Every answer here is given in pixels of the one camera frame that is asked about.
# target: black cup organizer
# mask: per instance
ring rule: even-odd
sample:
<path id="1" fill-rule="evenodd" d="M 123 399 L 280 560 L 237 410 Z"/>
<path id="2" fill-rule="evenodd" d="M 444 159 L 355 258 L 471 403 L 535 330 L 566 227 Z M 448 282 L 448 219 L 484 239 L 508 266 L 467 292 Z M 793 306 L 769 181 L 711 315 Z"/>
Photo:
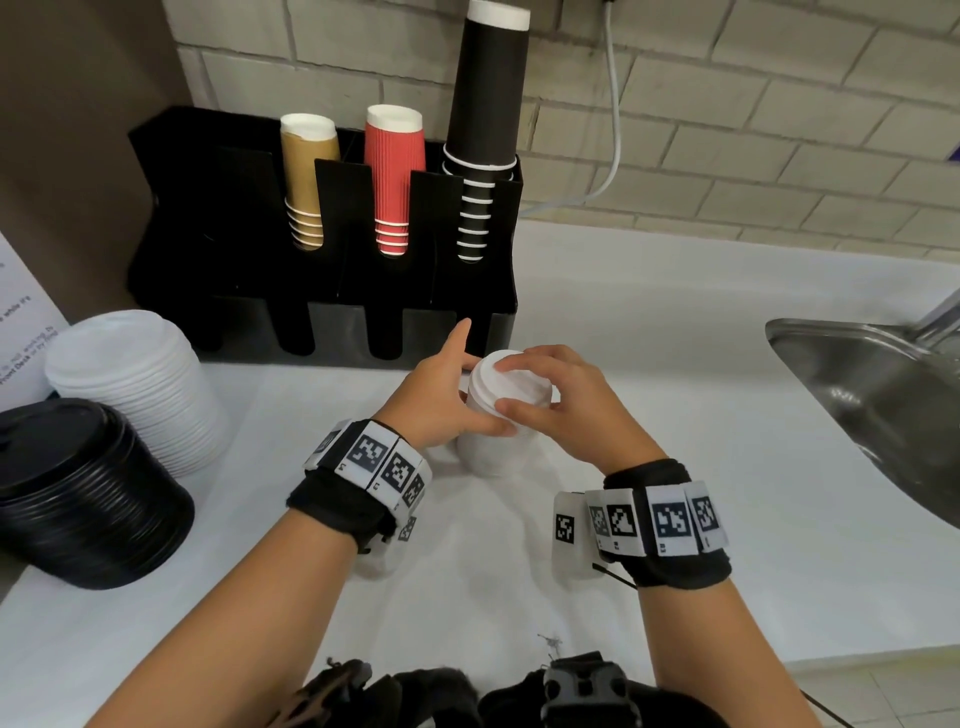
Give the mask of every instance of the black cup organizer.
<path id="1" fill-rule="evenodd" d="M 174 107 L 130 133 L 154 212 L 128 274 L 137 303 L 215 361 L 411 368 L 472 320 L 468 351 L 510 343 L 513 237 L 523 188 L 498 182 L 482 260 L 457 257 L 463 181 L 426 144 L 410 180 L 404 255 L 377 250 L 364 135 L 339 130 L 343 161 L 316 161 L 324 244 L 294 246 L 279 122 Z"/>

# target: brick wall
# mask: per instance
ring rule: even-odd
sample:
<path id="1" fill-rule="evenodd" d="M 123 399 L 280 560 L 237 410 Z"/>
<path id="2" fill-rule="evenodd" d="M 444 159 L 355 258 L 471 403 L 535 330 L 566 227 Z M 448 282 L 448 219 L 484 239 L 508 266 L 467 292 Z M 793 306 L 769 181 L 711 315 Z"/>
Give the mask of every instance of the brick wall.
<path id="1" fill-rule="evenodd" d="M 598 0 L 533 11 L 525 198 L 612 153 Z M 423 111 L 443 138 L 466 0 L 164 0 L 198 106 Z M 623 166 L 571 224 L 960 262 L 960 0 L 618 0 Z"/>

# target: faucet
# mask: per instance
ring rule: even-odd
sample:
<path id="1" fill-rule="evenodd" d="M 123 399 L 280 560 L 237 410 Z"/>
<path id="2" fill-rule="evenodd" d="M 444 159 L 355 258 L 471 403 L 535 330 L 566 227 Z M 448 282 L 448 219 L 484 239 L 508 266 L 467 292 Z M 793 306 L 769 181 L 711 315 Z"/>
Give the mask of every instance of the faucet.
<path id="1" fill-rule="evenodd" d="M 960 289 L 954 291 L 916 324 L 907 327 L 903 338 L 933 351 L 957 330 L 960 330 Z"/>

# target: stainless steel sink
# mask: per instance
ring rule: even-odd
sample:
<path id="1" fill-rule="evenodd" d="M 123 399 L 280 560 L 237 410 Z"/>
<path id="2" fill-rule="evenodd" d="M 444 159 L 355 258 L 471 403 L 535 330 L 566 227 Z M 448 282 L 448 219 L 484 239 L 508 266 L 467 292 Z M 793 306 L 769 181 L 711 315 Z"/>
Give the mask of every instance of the stainless steel sink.
<path id="1" fill-rule="evenodd" d="M 767 339 L 883 474 L 960 528 L 960 363 L 865 324 L 777 319 Z"/>

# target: stack of white lids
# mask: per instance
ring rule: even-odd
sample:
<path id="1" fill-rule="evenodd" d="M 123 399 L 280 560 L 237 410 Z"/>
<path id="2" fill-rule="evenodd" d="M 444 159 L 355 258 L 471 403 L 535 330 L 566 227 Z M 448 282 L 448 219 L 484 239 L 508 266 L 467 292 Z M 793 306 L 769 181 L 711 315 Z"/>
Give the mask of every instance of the stack of white lids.
<path id="1" fill-rule="evenodd" d="M 46 375 L 61 397 L 124 414 L 173 476 L 208 465 L 226 447 L 229 422 L 179 328 L 151 311 L 114 311 L 61 333 Z"/>

